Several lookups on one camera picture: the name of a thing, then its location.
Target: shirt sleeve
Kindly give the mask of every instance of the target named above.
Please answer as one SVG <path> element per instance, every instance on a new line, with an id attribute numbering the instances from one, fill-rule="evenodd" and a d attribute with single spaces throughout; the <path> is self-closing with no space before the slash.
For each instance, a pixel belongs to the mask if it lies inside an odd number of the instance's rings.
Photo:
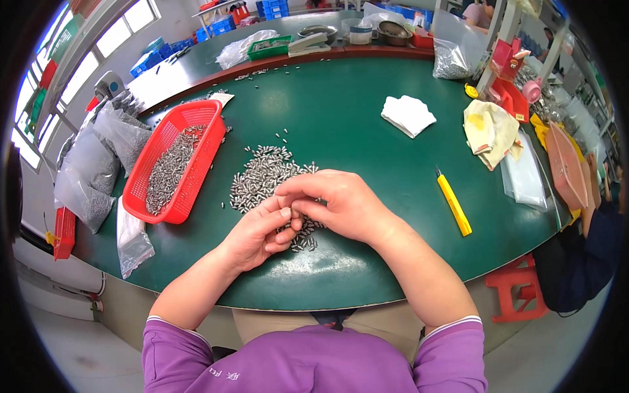
<path id="1" fill-rule="evenodd" d="M 413 369 L 419 393 L 487 391 L 481 319 L 468 316 L 441 326 L 420 343 Z"/>
<path id="2" fill-rule="evenodd" d="M 145 392 L 183 392 L 213 363 L 208 342 L 197 332 L 150 316 L 144 328 Z"/>
<path id="3" fill-rule="evenodd" d="M 468 5 L 463 12 L 463 18 L 475 21 L 478 24 L 478 21 L 481 19 L 479 7 L 476 4 Z"/>

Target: woman's left hand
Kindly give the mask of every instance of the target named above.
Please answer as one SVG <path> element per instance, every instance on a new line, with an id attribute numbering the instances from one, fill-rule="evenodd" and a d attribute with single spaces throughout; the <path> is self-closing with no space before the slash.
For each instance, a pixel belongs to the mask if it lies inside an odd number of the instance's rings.
<path id="1" fill-rule="evenodd" d="M 301 229 L 301 219 L 297 212 L 293 213 L 285 205 L 284 199 L 272 196 L 249 210 L 219 246 L 230 256 L 230 263 L 239 272 L 252 270 L 262 265 L 272 254 L 291 246 L 291 240 Z M 291 220 L 290 228 L 276 232 L 276 228 Z"/>

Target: pink plastic container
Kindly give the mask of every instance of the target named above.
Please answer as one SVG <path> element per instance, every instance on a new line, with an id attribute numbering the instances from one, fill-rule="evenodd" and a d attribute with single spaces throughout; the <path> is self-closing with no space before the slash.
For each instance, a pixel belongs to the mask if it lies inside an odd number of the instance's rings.
<path id="1" fill-rule="evenodd" d="M 550 130 L 546 134 L 546 147 L 557 192 L 570 210 L 585 209 L 587 207 L 586 182 L 579 157 L 570 139 L 552 121 Z"/>

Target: folded white towel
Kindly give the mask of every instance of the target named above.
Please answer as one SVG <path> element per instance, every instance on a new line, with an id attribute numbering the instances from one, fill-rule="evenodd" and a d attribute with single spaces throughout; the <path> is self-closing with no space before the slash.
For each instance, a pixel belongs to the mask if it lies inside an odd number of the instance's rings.
<path id="1" fill-rule="evenodd" d="M 387 97 L 380 115 L 411 138 L 437 121 L 426 104 L 409 96 Z"/>

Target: paper tag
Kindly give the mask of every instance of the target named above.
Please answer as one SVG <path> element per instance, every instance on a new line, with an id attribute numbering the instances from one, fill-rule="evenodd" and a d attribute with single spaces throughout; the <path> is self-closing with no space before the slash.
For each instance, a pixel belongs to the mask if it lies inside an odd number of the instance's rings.
<path id="1" fill-rule="evenodd" d="M 233 94 L 214 93 L 209 97 L 209 99 L 215 99 L 215 100 L 221 101 L 221 104 L 223 104 L 223 108 L 224 108 L 225 105 L 227 105 L 227 103 L 230 102 L 230 99 L 232 99 L 233 97 L 234 97 Z"/>

